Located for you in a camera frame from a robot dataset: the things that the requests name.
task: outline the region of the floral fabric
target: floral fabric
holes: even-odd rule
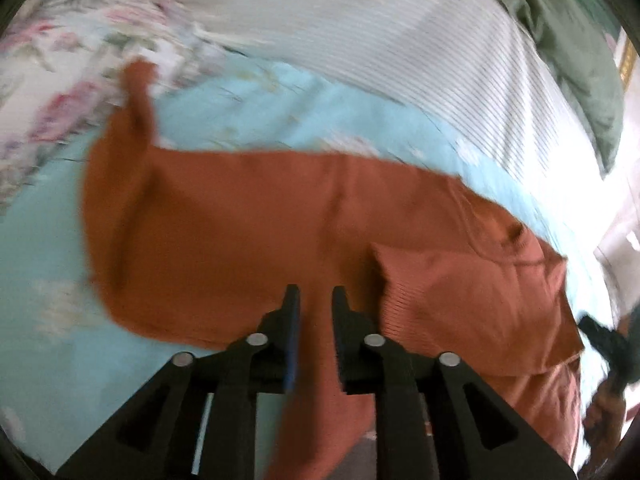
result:
[[[14,25],[0,40],[0,210],[70,134],[120,101],[120,68],[138,56],[158,65],[157,94],[224,58],[176,0],[109,0]]]

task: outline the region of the green fabric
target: green fabric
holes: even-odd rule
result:
[[[576,0],[499,0],[529,31],[609,173],[622,134],[624,92],[600,28]]]

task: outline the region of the silver bolt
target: silver bolt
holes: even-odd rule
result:
[[[364,344],[367,346],[382,346],[385,343],[385,338],[380,334],[369,334],[364,338]]]
[[[174,355],[174,357],[171,359],[171,362],[175,366],[179,367],[189,366],[191,363],[193,363],[193,355],[191,355],[189,352],[180,352]]]
[[[262,346],[266,345],[269,342],[269,338],[262,332],[254,332],[247,336],[246,341],[251,346]]]
[[[460,356],[458,354],[454,354],[453,352],[444,352],[440,356],[440,362],[445,366],[454,367],[460,364]]]

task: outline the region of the bed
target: bed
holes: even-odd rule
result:
[[[606,221],[596,156],[496,0],[322,0],[336,7],[300,6],[298,22],[274,11],[310,0],[220,0],[206,11],[204,1],[50,2],[18,16],[0,43],[0,423],[25,453],[56,470],[172,354],[207,353],[126,332],[90,286],[79,179],[122,98],[119,69],[139,56],[159,66],[159,145],[337,151],[459,174],[568,257],[575,317],[612,325],[591,252]],[[429,19],[412,11],[425,4],[437,9]],[[401,19],[383,30],[391,11]],[[398,43],[410,28],[417,36]],[[434,69],[430,56],[446,62]],[[583,409],[606,373],[586,347]],[[277,396],[258,400],[257,478],[281,408]],[[587,453],[582,443],[575,468]]]

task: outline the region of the neckline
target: neckline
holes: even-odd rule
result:
[[[465,196],[466,192],[473,191],[466,187],[460,178],[452,177],[448,181],[449,191],[464,224],[469,244],[479,256],[494,262],[536,264],[544,261],[538,238],[531,229],[520,223],[522,228],[514,239],[504,243],[495,240],[487,234],[486,228]]]

